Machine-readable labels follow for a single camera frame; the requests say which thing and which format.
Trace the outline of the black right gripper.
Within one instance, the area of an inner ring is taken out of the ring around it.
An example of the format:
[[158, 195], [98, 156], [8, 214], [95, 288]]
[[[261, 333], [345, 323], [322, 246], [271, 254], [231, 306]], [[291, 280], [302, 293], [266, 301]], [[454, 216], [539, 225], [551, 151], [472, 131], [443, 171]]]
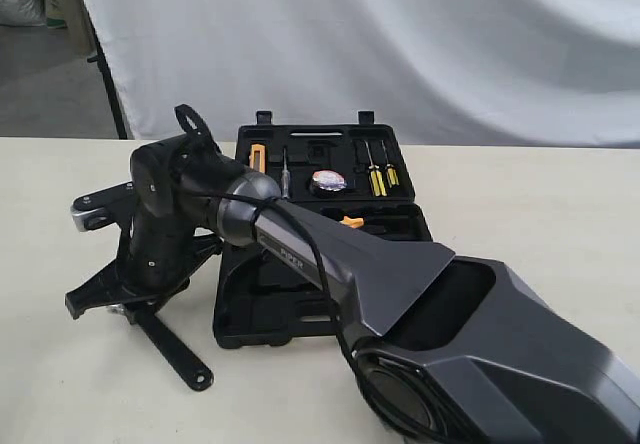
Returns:
[[191, 276], [223, 249], [217, 231], [221, 196], [250, 168], [225, 156], [216, 143], [185, 135], [136, 149], [130, 158], [136, 194], [123, 282], [112, 260], [79, 287], [64, 304], [73, 320], [86, 311], [124, 303], [130, 293], [164, 299], [187, 289]]

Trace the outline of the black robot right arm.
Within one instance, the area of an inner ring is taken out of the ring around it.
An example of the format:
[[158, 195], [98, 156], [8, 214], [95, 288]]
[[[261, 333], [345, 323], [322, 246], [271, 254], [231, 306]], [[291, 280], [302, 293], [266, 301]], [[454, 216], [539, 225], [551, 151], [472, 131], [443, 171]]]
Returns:
[[204, 228], [261, 246], [322, 291], [362, 396], [414, 441], [638, 441], [637, 375], [504, 263], [351, 229], [287, 200], [208, 137], [141, 146], [130, 172], [72, 204], [84, 231], [120, 223], [125, 247], [68, 293], [72, 316], [179, 292]]

